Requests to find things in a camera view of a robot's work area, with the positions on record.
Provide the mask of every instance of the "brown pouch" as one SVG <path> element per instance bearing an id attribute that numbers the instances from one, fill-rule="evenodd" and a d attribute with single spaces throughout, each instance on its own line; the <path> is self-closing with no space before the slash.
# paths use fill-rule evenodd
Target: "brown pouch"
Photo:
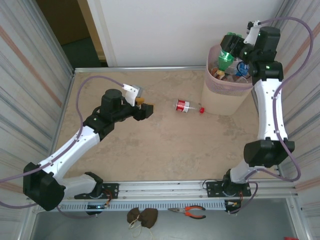
<path id="1" fill-rule="evenodd" d="M 158 210 L 155 208 L 146 208 L 139 216 L 139 221 L 141 221 L 141 226 L 148 229 L 155 225 L 158 218 Z"/>
<path id="2" fill-rule="evenodd" d="M 128 222 L 129 224 L 132 223 L 134 220 L 137 219 L 137 217 L 139 216 L 139 214 L 140 214 L 140 211 L 139 211 L 139 208 L 138 208 L 138 207 L 132 208 L 132 209 L 128 212 L 128 214 L 126 215 L 126 220 L 127 220 L 127 222 Z"/>

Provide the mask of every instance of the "pliers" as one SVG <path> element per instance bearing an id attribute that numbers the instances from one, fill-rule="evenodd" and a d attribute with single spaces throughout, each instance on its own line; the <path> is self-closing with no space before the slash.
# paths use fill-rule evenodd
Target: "pliers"
<path id="1" fill-rule="evenodd" d="M 168 208 L 168 210 L 176 212 L 176 213 L 184 213 L 186 216 L 193 218 L 193 219 L 205 219 L 206 216 L 205 215 L 193 215 L 190 212 L 188 212 L 189 210 L 192 209 L 200 209 L 205 211 L 206 209 L 202 206 L 197 206 L 197 205 L 193 205 L 193 206 L 186 206 L 185 208 Z"/>

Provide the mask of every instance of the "orange pliers handle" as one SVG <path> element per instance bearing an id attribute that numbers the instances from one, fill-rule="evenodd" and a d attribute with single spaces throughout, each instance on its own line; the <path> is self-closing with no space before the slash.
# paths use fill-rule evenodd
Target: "orange pliers handle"
<path id="1" fill-rule="evenodd" d="M 186 206 L 185 208 L 184 208 L 184 210 L 185 210 L 185 215 L 186 216 L 188 216 L 188 217 L 190 217 L 190 218 L 193 218 L 193 219 L 205 219 L 206 218 L 206 216 L 205 215 L 193 215 L 193 214 L 191 214 L 190 212 L 188 212 L 189 210 L 192 210 L 192 209 L 200 209 L 200 210 L 203 210 L 203 211 L 205 211 L 206 209 L 204 208 L 204 207 L 202 207 L 202 206 L 197 206 L 197 205 L 194 205 L 194 206 Z"/>

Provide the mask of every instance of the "green bottle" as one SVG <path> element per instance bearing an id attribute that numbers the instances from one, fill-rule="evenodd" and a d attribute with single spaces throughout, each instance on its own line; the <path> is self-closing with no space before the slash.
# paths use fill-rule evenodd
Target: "green bottle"
<path id="1" fill-rule="evenodd" d="M 242 38 L 240 34 L 235 34 L 233 32 L 228 32 L 227 35 L 237 35 Z M 220 51 L 220 54 L 218 57 L 218 69 L 220 71 L 224 72 L 233 62 L 234 62 L 234 57 L 231 54 L 223 50 Z"/>

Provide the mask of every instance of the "white wall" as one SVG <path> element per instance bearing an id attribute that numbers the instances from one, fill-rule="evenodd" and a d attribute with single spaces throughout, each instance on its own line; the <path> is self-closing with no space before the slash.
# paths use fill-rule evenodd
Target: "white wall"
<path id="1" fill-rule="evenodd" d="M 88 0 L 110 67 L 205 65 L 227 32 L 274 17 L 283 0 Z"/>

